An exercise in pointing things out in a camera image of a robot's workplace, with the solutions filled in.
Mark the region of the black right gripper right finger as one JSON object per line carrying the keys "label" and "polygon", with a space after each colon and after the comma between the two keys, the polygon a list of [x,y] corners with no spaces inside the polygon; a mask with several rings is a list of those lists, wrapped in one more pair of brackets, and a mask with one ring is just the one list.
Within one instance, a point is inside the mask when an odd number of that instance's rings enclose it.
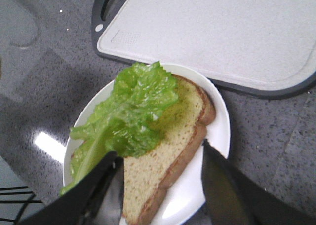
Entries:
{"label": "black right gripper right finger", "polygon": [[314,225],[312,218],[260,188],[225,159],[208,140],[203,143],[201,181],[214,225]]}

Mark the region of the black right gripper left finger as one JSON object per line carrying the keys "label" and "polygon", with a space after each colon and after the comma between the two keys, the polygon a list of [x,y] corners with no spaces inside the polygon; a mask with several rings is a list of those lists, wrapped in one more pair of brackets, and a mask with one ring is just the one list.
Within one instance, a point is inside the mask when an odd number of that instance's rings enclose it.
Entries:
{"label": "black right gripper left finger", "polygon": [[67,193],[21,225],[118,225],[123,204],[123,158],[106,154]]}

